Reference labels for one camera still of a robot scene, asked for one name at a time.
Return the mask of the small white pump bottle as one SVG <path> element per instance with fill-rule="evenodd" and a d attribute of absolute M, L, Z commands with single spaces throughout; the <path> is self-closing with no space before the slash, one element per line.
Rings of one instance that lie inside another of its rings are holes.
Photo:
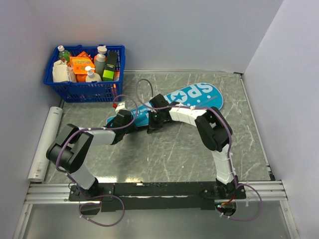
<path fill-rule="evenodd" d="M 85 71 L 87 71 L 87 76 L 85 79 L 85 82 L 101 82 L 102 79 L 99 74 L 93 72 L 95 68 L 92 68 L 91 66 L 86 66 Z"/>

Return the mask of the blue SPORT racket cover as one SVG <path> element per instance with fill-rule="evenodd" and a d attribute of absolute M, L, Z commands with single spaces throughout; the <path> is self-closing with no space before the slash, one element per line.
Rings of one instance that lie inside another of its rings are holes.
<path fill-rule="evenodd" d="M 196 83 L 166 95 L 158 94 L 144 105 L 130 110 L 132 116 L 136 118 L 134 121 L 135 128 L 148 128 L 148 111 L 151 111 L 149 107 L 161 108 L 178 104 L 188 107 L 216 107 L 220 110 L 223 106 L 223 96 L 215 86 L 209 83 Z M 172 122 L 177 117 L 170 118 L 171 120 L 165 123 Z"/>

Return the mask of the green bottle white cap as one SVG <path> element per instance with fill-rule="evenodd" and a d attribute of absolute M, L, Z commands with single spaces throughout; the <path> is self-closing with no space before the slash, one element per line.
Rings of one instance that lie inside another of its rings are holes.
<path fill-rule="evenodd" d="M 58 46 L 57 49 L 59 51 L 59 59 L 63 62 L 69 63 L 71 53 L 68 50 L 66 50 L 63 45 Z"/>

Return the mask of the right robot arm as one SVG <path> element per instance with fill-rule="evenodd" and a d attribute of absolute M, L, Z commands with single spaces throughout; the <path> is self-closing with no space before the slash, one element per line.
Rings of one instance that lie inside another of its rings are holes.
<path fill-rule="evenodd" d="M 238 179 L 231 159 L 232 129 L 216 107 L 185 106 L 168 103 L 158 94 L 150 100 L 149 130 L 161 128 L 166 121 L 178 121 L 198 130 L 200 138 L 213 155 L 216 167 L 217 191 L 221 198 L 235 198 Z"/>

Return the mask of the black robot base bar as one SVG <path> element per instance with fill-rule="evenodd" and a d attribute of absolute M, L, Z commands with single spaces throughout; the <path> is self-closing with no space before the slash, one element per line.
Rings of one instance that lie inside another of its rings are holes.
<path fill-rule="evenodd" d="M 221 198 L 216 181 L 99 183 L 101 195 L 86 197 L 75 185 L 70 189 L 71 202 L 101 203 L 102 212 L 117 210 L 189 209 L 215 210 Z M 243 186 L 236 188 L 235 199 L 245 199 Z"/>

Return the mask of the orange round item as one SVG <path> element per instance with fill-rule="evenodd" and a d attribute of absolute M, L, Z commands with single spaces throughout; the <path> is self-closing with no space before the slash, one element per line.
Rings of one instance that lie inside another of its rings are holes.
<path fill-rule="evenodd" d="M 77 82 L 83 83 L 86 82 L 86 74 L 77 74 L 76 78 L 77 78 Z"/>

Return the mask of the blue plastic shopping basket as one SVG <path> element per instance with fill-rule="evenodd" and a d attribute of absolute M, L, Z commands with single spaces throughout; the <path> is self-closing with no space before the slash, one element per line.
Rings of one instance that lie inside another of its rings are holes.
<path fill-rule="evenodd" d="M 55 83 L 52 76 L 53 63 L 59 60 L 59 51 L 55 47 L 48 60 L 43 83 L 50 86 L 67 103 L 112 102 L 114 97 L 122 94 L 123 91 L 126 64 L 125 46 L 107 45 L 106 47 L 118 54 L 115 70 L 120 72 L 119 80 L 97 83 Z"/>

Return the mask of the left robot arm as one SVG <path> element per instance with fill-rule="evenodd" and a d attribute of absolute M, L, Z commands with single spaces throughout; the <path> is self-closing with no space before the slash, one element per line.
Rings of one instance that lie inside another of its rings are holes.
<path fill-rule="evenodd" d="M 84 160 L 90 146 L 114 145 L 125 134 L 135 128 L 133 115 L 128 110 L 119 110 L 106 125 L 106 129 L 83 130 L 73 124 L 67 124 L 46 152 L 46 158 L 66 173 L 81 189 L 81 195 L 93 200 L 101 195 L 98 180 L 85 166 Z"/>

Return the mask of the orange snack box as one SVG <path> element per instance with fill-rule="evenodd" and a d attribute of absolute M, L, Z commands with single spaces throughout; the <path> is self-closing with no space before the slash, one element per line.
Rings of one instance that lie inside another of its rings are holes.
<path fill-rule="evenodd" d="M 95 70 L 95 65 L 89 57 L 70 57 L 70 65 L 76 75 L 87 75 L 87 66 Z"/>

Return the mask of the black and green box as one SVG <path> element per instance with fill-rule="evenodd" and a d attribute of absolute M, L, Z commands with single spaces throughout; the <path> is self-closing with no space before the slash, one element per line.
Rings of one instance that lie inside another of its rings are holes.
<path fill-rule="evenodd" d="M 108 51 L 107 60 L 102 74 L 103 81 L 113 81 L 118 54 L 115 51 Z"/>

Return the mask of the grey bottle white pump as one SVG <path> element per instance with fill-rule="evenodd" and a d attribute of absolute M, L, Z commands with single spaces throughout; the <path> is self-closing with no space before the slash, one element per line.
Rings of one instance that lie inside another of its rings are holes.
<path fill-rule="evenodd" d="M 95 64 L 95 72 L 100 76 L 100 78 L 103 78 L 103 72 L 106 64 L 106 53 L 107 53 L 107 47 L 106 45 L 98 46 L 97 47 L 98 54 L 94 58 L 94 64 Z"/>

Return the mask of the beige cloth bag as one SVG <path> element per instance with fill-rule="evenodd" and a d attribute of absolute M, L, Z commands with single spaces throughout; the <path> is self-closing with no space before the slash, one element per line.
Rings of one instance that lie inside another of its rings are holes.
<path fill-rule="evenodd" d="M 54 62 L 52 68 L 52 77 L 54 83 L 76 82 L 76 75 L 73 68 L 68 66 L 67 63 L 62 60 Z"/>

